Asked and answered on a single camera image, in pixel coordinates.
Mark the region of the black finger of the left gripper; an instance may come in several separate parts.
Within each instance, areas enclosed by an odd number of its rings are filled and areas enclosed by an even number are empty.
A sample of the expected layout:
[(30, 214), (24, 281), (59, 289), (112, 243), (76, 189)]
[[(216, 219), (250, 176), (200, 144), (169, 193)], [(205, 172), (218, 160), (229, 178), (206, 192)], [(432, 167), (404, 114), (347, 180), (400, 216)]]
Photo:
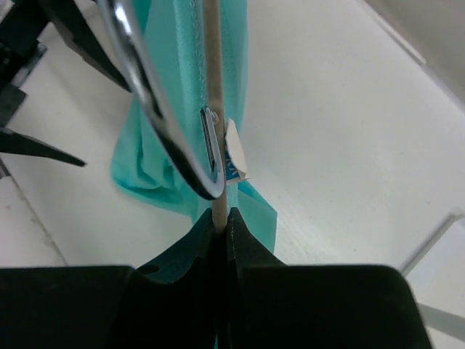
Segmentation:
[(130, 91), (125, 78), (106, 55), (75, 1), (40, 1), (39, 6), (70, 49), (103, 76)]
[(1, 128), (1, 152), (22, 156), (42, 157), (78, 167), (86, 166), (85, 161), (65, 151), (34, 137), (14, 132), (6, 127)]

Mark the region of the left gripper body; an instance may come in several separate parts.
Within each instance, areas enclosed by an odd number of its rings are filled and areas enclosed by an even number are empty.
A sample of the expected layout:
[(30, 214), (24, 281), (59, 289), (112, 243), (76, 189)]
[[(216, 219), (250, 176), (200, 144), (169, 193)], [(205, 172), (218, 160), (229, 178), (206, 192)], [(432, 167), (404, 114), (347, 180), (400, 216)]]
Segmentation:
[(38, 37), (47, 16), (37, 1), (14, 1), (1, 19), (1, 126), (5, 127), (26, 93), (20, 89), (36, 59), (44, 53)]

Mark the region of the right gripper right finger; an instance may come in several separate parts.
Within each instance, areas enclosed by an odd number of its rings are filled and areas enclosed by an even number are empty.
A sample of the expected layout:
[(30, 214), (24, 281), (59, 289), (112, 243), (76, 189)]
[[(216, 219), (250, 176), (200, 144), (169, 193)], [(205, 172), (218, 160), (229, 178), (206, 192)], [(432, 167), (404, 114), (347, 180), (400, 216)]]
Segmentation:
[(411, 288), (386, 265), (287, 265), (227, 224), (228, 325), (234, 348), (430, 348)]

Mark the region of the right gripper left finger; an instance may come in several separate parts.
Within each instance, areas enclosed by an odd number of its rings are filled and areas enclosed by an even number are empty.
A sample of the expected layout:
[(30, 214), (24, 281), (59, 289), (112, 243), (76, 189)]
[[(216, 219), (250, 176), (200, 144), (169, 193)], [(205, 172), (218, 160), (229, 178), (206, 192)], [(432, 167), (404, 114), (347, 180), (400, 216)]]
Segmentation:
[(98, 265), (1, 270), (3, 348), (213, 348), (206, 210), (139, 268)]

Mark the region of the metal clothes hanger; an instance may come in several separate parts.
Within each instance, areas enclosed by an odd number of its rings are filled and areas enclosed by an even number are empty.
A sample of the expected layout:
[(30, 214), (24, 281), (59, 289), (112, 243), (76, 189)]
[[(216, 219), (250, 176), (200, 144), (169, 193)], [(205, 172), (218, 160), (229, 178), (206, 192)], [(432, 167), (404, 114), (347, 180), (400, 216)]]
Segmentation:
[(205, 172), (186, 141), (155, 68), (130, 1), (98, 3), (126, 83), (137, 98), (173, 166), (202, 198), (212, 202), (217, 235), (227, 227), (225, 107), (222, 87), (219, 1), (202, 1), (204, 84), (207, 105), (201, 109), (210, 170)]

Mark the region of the teal t shirt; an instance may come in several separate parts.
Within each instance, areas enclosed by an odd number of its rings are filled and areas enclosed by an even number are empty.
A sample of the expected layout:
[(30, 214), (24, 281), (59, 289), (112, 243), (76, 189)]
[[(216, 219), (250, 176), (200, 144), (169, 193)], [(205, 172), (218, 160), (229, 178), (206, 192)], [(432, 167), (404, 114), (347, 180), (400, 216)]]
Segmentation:
[(204, 1), (104, 1), (133, 94), (110, 165), (114, 183), (150, 205), (198, 219), (215, 196), (201, 110), (211, 106)]

